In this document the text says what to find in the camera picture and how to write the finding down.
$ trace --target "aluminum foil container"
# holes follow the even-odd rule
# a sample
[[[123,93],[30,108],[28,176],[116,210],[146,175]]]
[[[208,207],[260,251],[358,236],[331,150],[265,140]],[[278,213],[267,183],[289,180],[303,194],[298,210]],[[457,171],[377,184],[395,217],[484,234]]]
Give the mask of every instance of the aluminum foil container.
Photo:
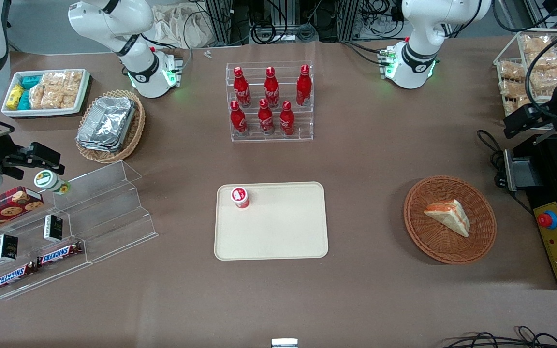
[[[121,150],[135,109],[134,101],[125,97],[101,97],[91,107],[76,141],[91,150]]]

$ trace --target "red and white cup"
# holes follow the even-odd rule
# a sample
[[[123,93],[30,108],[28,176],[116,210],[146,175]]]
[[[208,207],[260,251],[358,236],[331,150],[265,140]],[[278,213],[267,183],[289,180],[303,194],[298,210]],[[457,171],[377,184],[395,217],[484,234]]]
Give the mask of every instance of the red and white cup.
[[[243,187],[236,187],[232,190],[232,201],[238,206],[238,208],[244,209],[250,204],[248,198],[248,192]]]

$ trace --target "small bottle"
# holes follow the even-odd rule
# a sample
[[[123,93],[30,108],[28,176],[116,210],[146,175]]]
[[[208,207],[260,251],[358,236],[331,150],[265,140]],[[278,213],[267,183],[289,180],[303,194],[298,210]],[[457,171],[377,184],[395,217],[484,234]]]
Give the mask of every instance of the small bottle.
[[[63,180],[57,174],[50,170],[42,170],[36,174],[33,183],[46,191],[52,191],[54,194],[66,194],[70,191],[70,183]]]
[[[268,104],[270,108],[276,108],[280,102],[279,95],[279,82],[276,76],[274,76],[274,68],[271,66],[265,69],[265,98],[268,99]]]
[[[259,126],[261,126],[261,132],[266,136],[271,136],[274,134],[274,123],[272,123],[272,110],[268,106],[268,100],[261,98],[259,101]]]
[[[234,68],[234,76],[236,77],[234,81],[234,90],[239,105],[243,108],[248,108],[250,106],[250,88],[248,86],[248,81],[246,81],[242,73],[242,68]]]
[[[280,112],[280,132],[284,137],[293,135],[294,119],[292,104],[289,101],[283,101],[283,111]]]
[[[234,125],[236,136],[247,136],[248,125],[246,125],[246,116],[244,115],[244,112],[239,108],[239,104],[237,101],[232,101],[229,106],[232,109],[232,125]]]
[[[311,67],[304,64],[300,67],[300,77],[296,82],[296,103],[300,106],[311,106],[311,90],[313,83],[311,81]]]

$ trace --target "red emergency stop button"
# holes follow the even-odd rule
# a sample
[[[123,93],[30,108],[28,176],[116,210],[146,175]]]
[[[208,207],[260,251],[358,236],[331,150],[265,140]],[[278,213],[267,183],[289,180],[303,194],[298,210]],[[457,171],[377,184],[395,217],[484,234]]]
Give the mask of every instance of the red emergency stop button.
[[[537,216],[537,223],[540,227],[546,229],[555,229],[557,227],[557,215],[553,211],[544,211]]]

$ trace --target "white plastic tray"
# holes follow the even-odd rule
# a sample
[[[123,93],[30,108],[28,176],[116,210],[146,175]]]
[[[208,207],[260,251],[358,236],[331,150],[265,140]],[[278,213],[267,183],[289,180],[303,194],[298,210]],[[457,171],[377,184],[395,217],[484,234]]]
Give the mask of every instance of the white plastic tray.
[[[3,101],[1,106],[1,113],[8,116],[9,118],[32,118],[32,117],[49,117],[49,116],[58,116],[58,115],[68,115],[71,113],[77,113],[81,110],[81,106],[83,105],[83,99],[85,99],[85,94],[87,91],[87,85],[89,84],[90,74],[86,69],[68,69],[68,70],[75,70],[75,71],[82,71],[83,77],[81,78],[81,84],[79,86],[79,92],[77,93],[77,99],[74,102],[73,108],[65,108],[65,109],[43,109],[43,110],[10,110],[6,107],[6,101],[12,92],[12,88],[16,84],[20,84],[20,80],[24,76],[32,76],[32,75],[43,75],[44,73],[55,72],[55,73],[63,73],[65,69],[60,70],[35,70],[35,71],[19,71],[14,73],[12,77],[12,81],[10,82],[10,86],[8,87],[8,91],[6,92],[6,98]]]
[[[250,205],[230,193],[246,188]],[[315,181],[224,185],[216,195],[214,255],[219,260],[322,258],[328,252],[323,186]]]

